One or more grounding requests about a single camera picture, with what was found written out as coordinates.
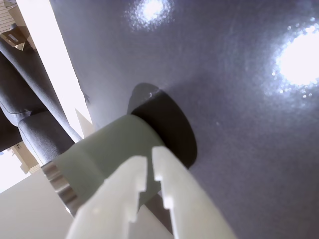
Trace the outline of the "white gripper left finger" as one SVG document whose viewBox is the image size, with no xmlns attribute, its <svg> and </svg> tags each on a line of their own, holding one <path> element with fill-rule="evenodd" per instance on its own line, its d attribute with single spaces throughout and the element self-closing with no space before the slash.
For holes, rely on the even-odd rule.
<svg viewBox="0 0 319 239">
<path fill-rule="evenodd" d="M 146 157 L 127 159 L 79 208 L 67 238 L 128 238 L 129 225 L 137 218 L 140 193 L 146 191 L 147 174 Z"/>
</svg>

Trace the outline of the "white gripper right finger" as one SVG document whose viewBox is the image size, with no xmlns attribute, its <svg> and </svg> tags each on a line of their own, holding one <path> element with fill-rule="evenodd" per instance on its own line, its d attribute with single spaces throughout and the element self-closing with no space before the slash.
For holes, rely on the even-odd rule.
<svg viewBox="0 0 319 239">
<path fill-rule="evenodd" d="M 165 146 L 152 148 L 154 179 L 160 182 L 176 239 L 234 239 L 219 209 L 188 169 Z"/>
</svg>

